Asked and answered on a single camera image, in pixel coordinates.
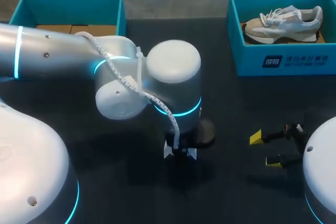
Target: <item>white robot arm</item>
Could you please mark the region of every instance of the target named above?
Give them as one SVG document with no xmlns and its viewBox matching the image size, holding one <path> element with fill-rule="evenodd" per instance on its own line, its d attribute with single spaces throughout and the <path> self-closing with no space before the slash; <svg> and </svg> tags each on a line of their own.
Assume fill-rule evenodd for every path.
<svg viewBox="0 0 336 224">
<path fill-rule="evenodd" d="M 166 134 L 164 157 L 196 159 L 196 148 L 213 142 L 212 124 L 199 117 L 201 58 L 194 46 L 165 41 L 142 58 L 125 37 L 81 35 L 0 24 L 0 77 L 92 79 L 97 109 L 112 120 L 132 118 L 153 103 Z M 81 223 L 79 184 L 58 134 L 4 102 L 0 129 L 0 224 Z"/>
</svg>

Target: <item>blue light strip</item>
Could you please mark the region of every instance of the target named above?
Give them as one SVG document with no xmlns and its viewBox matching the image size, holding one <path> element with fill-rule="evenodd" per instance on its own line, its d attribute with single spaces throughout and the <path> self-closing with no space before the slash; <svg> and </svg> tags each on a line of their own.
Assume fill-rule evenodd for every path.
<svg viewBox="0 0 336 224">
<path fill-rule="evenodd" d="M 117 59 L 130 59 L 129 57 L 126 57 L 126 56 L 112 56 L 110 57 L 111 60 L 117 60 Z M 96 67 L 94 68 L 94 72 L 93 74 L 95 74 L 98 70 L 98 68 L 104 64 L 106 62 L 106 60 L 102 60 L 101 62 L 99 62 Z"/>
<path fill-rule="evenodd" d="M 20 58 L 20 49 L 22 43 L 22 26 L 19 26 L 17 30 L 16 42 L 15 42 L 15 58 L 14 58 L 14 78 L 19 78 L 19 58 Z"/>
<path fill-rule="evenodd" d="M 195 110 L 198 108 L 198 106 L 201 104 L 201 100 L 202 100 L 202 97 L 199 99 L 198 104 L 197 104 L 195 107 L 193 107 L 191 110 L 189 110 L 189 111 L 187 111 L 187 112 L 184 112 L 184 113 L 173 114 L 173 116 L 174 116 L 174 117 L 178 117 L 178 116 L 184 116 L 184 115 L 188 115 L 188 114 L 192 113 L 192 112 L 195 111 Z M 162 113 L 162 114 L 164 114 L 164 115 L 167 115 L 166 112 L 160 110 L 156 105 L 154 105 L 154 107 L 155 107 L 160 113 Z"/>
<path fill-rule="evenodd" d="M 323 224 L 323 222 L 320 221 L 319 218 L 317 218 L 317 216 L 316 216 L 316 214 L 314 213 L 313 209 L 311 209 L 311 207 L 310 207 L 310 205 L 309 205 L 309 202 L 308 202 L 308 199 L 307 199 L 307 195 L 306 195 L 306 194 L 304 194 L 304 195 L 305 195 L 305 197 L 306 197 L 306 201 L 307 201 L 308 207 L 310 208 L 310 211 L 313 213 L 313 215 L 315 216 L 315 218 L 316 218 L 321 224 Z"/>
<path fill-rule="evenodd" d="M 65 224 L 69 224 L 70 221 L 71 221 L 71 219 L 72 219 L 72 217 L 74 216 L 74 213 L 75 213 L 77 205 L 78 205 L 78 199 L 79 199 L 79 183 L 77 181 L 77 199 L 76 199 L 76 203 L 75 203 L 74 209 L 72 210 L 72 212 L 71 212 L 68 220 L 65 222 Z"/>
</svg>

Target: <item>cardboard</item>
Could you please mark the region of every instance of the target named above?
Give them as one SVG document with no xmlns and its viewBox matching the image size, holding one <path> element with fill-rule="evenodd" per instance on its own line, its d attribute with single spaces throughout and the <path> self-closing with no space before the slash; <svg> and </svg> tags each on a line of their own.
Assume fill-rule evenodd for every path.
<svg viewBox="0 0 336 224">
<path fill-rule="evenodd" d="M 57 31 L 59 33 L 65 33 L 65 34 L 75 34 L 78 33 L 79 31 L 86 31 L 87 33 L 90 33 L 93 36 L 116 35 L 117 31 L 117 26 L 110 26 L 110 25 L 102 25 L 102 26 L 37 25 L 36 28 L 48 31 Z"/>
<path fill-rule="evenodd" d="M 116 35 L 116 26 L 109 25 L 88 25 L 88 26 L 72 26 L 70 34 L 78 33 L 79 31 L 86 31 L 87 33 L 92 34 L 93 36 L 109 36 Z"/>
<path fill-rule="evenodd" d="M 37 25 L 36 28 L 48 30 L 48 31 L 57 31 L 59 33 L 69 34 L 71 31 L 71 25 Z"/>
<path fill-rule="evenodd" d="M 243 28 L 243 25 L 244 25 L 244 24 L 245 24 L 245 22 L 240 23 L 240 27 Z M 281 38 L 281 39 L 279 39 L 279 41 L 278 41 L 278 44 L 307 44 L 307 43 L 309 44 L 309 42 L 293 41 L 293 40 L 291 40 L 291 39 L 287 39 L 287 38 Z M 319 31 L 319 38 L 318 38 L 318 40 L 315 42 L 315 44 L 322 44 L 322 43 L 326 43 L 326 42 L 324 41 L 324 38 L 323 38 L 323 36 L 322 36 L 321 31 Z M 251 43 L 247 42 L 246 40 L 245 40 L 245 44 L 246 44 L 246 45 L 254 45 L 254 44 L 251 44 Z"/>
</svg>

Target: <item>shoe sole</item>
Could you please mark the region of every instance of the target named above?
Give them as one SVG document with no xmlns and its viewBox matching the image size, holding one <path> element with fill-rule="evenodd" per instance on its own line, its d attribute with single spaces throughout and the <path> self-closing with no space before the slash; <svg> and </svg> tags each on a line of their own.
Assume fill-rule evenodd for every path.
<svg viewBox="0 0 336 224">
<path fill-rule="evenodd" d="M 286 42 L 294 41 L 294 42 L 306 42 L 306 43 L 316 43 L 319 38 L 319 31 L 316 34 L 307 36 L 306 34 L 293 34 L 291 37 L 277 37 L 277 38 L 260 38 L 256 36 L 249 35 L 245 33 L 246 24 L 243 24 L 243 35 L 247 42 L 252 42 L 253 44 L 280 44 L 283 41 L 279 41 L 280 38 L 284 38 Z"/>
</svg>

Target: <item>white cable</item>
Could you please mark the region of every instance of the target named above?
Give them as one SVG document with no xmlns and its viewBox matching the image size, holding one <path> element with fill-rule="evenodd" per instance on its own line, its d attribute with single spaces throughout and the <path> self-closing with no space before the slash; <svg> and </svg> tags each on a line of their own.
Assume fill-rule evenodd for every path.
<svg viewBox="0 0 336 224">
<path fill-rule="evenodd" d="M 116 78 L 127 88 L 129 88 L 130 90 L 134 91 L 135 93 L 138 93 L 140 95 L 145 95 L 149 100 L 155 102 L 168 116 L 168 118 L 170 119 L 170 121 L 172 122 L 172 125 L 174 127 L 174 131 L 175 131 L 175 135 L 174 135 L 174 144 L 173 144 L 173 148 L 177 149 L 179 146 L 179 139 L 180 139 L 180 128 L 178 127 L 179 125 L 177 124 L 176 118 L 174 117 L 173 113 L 168 109 L 168 107 L 158 98 L 156 98 L 155 96 L 145 92 L 142 90 L 139 90 L 138 87 L 133 86 L 131 83 L 129 83 L 120 73 L 119 71 L 116 69 L 116 67 L 114 66 L 112 60 L 110 59 L 110 57 L 108 56 L 108 54 L 102 49 L 102 47 L 100 46 L 100 44 L 98 43 L 98 41 L 94 38 L 94 36 L 92 36 L 91 34 L 85 32 L 85 31 L 80 31 L 79 33 L 76 33 L 76 35 L 79 36 L 83 36 L 87 39 L 89 39 L 94 47 L 98 50 L 98 52 L 105 58 L 106 63 L 110 66 L 113 74 L 116 76 Z"/>
<path fill-rule="evenodd" d="M 141 48 L 137 47 L 137 53 L 136 56 L 138 58 L 138 69 L 137 69 L 137 84 L 138 84 L 138 89 L 141 95 L 143 94 L 143 90 L 142 90 L 142 57 L 143 57 L 143 53 L 141 52 Z"/>
</svg>

